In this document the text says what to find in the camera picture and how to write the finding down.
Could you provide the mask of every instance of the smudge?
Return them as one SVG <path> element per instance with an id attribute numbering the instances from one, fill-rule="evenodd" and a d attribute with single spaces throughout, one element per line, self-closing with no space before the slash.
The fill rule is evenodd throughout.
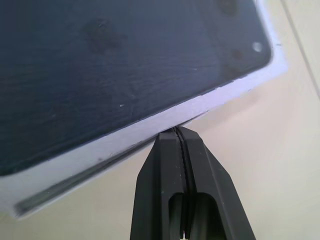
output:
<path id="1" fill-rule="evenodd" d="M 124 38 L 116 32 L 109 20 L 103 18 L 87 22 L 81 29 L 81 35 L 94 54 L 104 54 L 108 49 L 120 49 Z"/>
<path id="2" fill-rule="evenodd" d="M 237 59 L 237 60 L 240 60 L 243 58 L 242 52 L 238 49 L 232 50 L 231 55 L 234 59 Z"/>
<path id="3" fill-rule="evenodd" d="M 237 0 L 216 0 L 219 9 L 227 15 L 234 16 L 238 11 Z"/>

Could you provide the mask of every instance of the white border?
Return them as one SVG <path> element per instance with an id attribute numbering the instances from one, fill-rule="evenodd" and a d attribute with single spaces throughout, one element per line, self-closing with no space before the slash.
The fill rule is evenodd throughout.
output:
<path id="1" fill-rule="evenodd" d="M 14 205 L 98 163 L 110 159 L 159 132 L 186 122 L 240 96 L 287 71 L 281 44 L 264 0 L 256 2 L 272 49 L 270 64 L 209 93 L 132 124 L 22 172 L 0 177 L 0 211 L 16 216 Z"/>

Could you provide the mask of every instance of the white dot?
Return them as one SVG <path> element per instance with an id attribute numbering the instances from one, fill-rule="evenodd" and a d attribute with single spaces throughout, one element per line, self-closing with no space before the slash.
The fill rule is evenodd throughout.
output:
<path id="1" fill-rule="evenodd" d="M 260 42 L 255 41 L 252 44 L 252 48 L 253 50 L 255 50 L 256 52 L 260 53 L 262 51 L 262 44 Z"/>

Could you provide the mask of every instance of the dark blue panel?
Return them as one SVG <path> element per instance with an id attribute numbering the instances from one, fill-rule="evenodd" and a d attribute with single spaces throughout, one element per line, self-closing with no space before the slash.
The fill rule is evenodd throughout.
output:
<path id="1" fill-rule="evenodd" d="M 270 59 L 252 0 L 0 1 L 0 175 Z"/>

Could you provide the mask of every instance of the beige table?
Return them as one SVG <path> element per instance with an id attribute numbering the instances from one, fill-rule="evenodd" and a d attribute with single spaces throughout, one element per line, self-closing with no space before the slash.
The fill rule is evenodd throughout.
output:
<path id="1" fill-rule="evenodd" d="M 288 72 L 188 127 L 230 173 L 258 240 L 318 240 L 320 1 L 267 2 Z M 27 219 L 0 215 L 0 239 L 128 240 L 136 178 L 150 149 Z"/>

